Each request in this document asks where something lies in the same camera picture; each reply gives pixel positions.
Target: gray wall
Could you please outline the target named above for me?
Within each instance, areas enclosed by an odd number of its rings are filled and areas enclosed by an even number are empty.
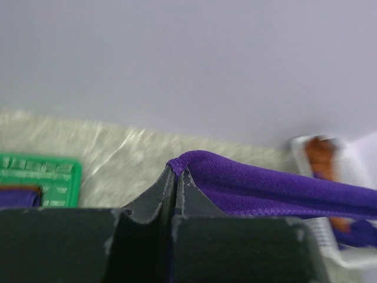
[[[377,1],[1,0],[4,107],[281,146],[376,130]]]

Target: purple towel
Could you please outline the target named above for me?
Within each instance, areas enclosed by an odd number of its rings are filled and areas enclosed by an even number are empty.
[[[377,192],[367,188],[249,166],[201,150],[168,164],[177,176],[188,168],[196,185],[229,215],[377,219]]]
[[[0,190],[0,207],[29,208],[39,206],[40,196],[33,190]]]

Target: white plastic container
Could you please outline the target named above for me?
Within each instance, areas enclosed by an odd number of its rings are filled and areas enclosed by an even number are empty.
[[[298,137],[292,140],[293,158],[301,175],[313,177],[313,172],[305,152],[305,143],[314,136]],[[334,158],[334,171],[341,183],[371,188],[371,182],[362,168],[354,149],[339,141],[339,150]],[[328,218],[321,217],[305,220],[314,231],[323,256],[332,258],[345,268],[377,268],[376,248],[349,247],[340,251]]]

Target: green basket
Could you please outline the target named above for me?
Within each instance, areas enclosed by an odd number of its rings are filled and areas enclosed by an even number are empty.
[[[0,153],[0,184],[40,185],[41,205],[49,208],[77,207],[81,165],[75,159]]]

